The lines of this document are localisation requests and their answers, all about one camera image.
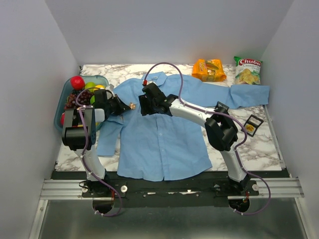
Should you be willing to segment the light blue button shirt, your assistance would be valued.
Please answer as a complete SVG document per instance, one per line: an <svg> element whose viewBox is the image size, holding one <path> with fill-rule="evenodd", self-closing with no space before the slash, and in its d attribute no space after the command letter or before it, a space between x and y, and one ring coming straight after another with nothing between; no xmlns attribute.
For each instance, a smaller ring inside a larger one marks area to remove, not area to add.
<svg viewBox="0 0 319 239"><path fill-rule="evenodd" d="M232 85L230 87L204 83L192 76L147 76L166 95L181 95L182 99L201 107L213 107L217 102L231 109L268 103L268 86ZM117 173L123 177L148 181L171 181L195 176L211 168L201 127L193 122L162 114L141 115L139 96L142 81L131 78L114 88L125 103L136 104L135 110L121 116L110 116L103 123L97 144L99 156L115 154L120 145Z"/></svg>

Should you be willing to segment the red orange leaf brooch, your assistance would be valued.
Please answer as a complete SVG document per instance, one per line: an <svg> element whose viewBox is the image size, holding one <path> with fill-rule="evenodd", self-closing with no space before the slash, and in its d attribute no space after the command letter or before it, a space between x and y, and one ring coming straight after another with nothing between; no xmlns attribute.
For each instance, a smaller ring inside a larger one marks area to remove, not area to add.
<svg viewBox="0 0 319 239"><path fill-rule="evenodd" d="M134 103L130 103L129 106L130 106L131 110L135 110L136 109L136 104L134 104Z"/></svg>

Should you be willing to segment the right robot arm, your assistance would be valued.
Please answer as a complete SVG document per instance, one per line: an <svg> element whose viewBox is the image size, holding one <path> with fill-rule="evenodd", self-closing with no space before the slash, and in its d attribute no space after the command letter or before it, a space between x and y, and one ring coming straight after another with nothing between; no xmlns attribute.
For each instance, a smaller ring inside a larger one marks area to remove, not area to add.
<svg viewBox="0 0 319 239"><path fill-rule="evenodd" d="M224 192L241 195L247 190L250 177L242 164L235 145L238 128L228 113L228 107L220 102L215 109L203 108L184 102L176 95L166 96L154 82L143 83L143 95L139 96L143 116L163 114L189 120L205 128L210 145L220 151L227 166L228 180Z"/></svg>

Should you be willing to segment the black brooch box red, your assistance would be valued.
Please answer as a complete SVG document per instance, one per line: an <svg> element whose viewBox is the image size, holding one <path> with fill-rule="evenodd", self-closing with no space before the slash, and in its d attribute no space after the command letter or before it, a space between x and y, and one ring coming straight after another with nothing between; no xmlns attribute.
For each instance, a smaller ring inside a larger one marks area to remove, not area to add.
<svg viewBox="0 0 319 239"><path fill-rule="evenodd" d="M229 110L229 107L221 102L217 102L217 105L215 107L215 112L227 114Z"/></svg>

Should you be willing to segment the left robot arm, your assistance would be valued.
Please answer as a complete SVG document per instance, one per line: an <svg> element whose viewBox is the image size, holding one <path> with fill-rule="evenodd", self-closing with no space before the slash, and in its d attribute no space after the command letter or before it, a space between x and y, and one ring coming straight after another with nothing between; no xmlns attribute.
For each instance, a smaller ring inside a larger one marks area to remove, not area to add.
<svg viewBox="0 0 319 239"><path fill-rule="evenodd" d="M80 157L86 171L86 182L82 187L91 194L104 197L116 190L110 185L106 169L96 153L96 123L105 122L112 115L119 116L130 111L131 107L110 90L94 89L93 105L87 106L78 101L86 92L83 90L76 98L78 107L65 111L62 142Z"/></svg>

